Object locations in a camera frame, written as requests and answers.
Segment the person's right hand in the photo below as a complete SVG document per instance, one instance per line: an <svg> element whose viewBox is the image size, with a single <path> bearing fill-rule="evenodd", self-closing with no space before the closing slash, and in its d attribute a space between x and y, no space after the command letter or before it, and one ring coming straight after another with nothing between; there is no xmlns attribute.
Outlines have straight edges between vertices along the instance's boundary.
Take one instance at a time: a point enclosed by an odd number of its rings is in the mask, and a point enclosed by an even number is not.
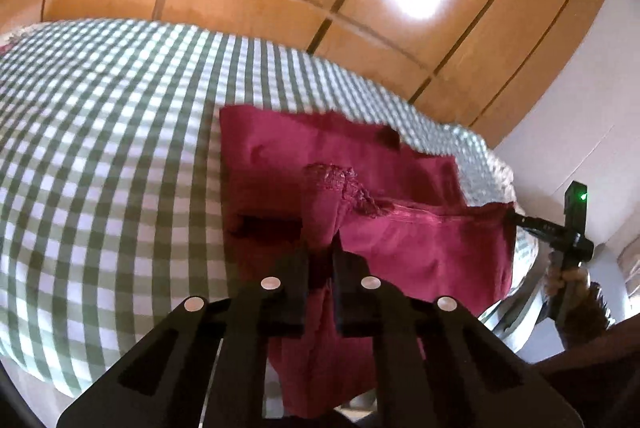
<svg viewBox="0 0 640 428"><path fill-rule="evenodd" d="M562 293L562 301L567 302L567 310L578 307L590 294L590 276L585 266L570 267L563 270L561 252L552 251L549 264L544 275L544 293L549 300L554 300Z"/></svg>

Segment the dark sleeved right forearm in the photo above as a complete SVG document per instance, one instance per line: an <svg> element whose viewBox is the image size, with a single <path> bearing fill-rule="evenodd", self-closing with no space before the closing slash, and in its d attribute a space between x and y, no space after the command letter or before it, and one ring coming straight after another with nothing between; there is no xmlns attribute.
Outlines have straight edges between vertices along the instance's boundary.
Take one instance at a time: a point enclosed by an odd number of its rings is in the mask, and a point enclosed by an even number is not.
<svg viewBox="0 0 640 428"><path fill-rule="evenodd" d="M543 375L565 370L639 371L639 315L614 323L601 287L592 284L586 298L556 326L564 351L534 365Z"/></svg>

